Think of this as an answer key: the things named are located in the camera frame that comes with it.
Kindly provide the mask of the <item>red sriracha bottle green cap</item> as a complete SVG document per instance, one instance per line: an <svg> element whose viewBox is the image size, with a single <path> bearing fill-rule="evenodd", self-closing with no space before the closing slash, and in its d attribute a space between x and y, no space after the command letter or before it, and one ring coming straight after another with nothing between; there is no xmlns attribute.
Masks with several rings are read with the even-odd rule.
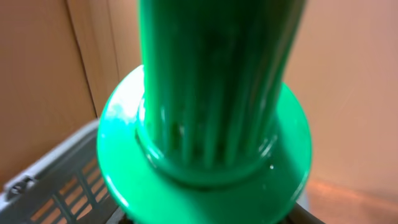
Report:
<svg viewBox="0 0 398 224"><path fill-rule="evenodd" d="M97 154L134 223L316 223L312 144L282 81L305 6L140 1L143 64L114 90Z"/></svg>

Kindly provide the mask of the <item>grey plastic shopping basket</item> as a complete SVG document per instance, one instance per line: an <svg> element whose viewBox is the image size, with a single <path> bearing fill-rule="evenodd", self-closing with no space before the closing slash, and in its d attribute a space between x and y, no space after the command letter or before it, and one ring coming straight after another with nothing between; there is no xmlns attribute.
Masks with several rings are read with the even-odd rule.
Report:
<svg viewBox="0 0 398 224"><path fill-rule="evenodd" d="M109 194L96 160L92 121L11 179L1 223L129 223Z"/></svg>

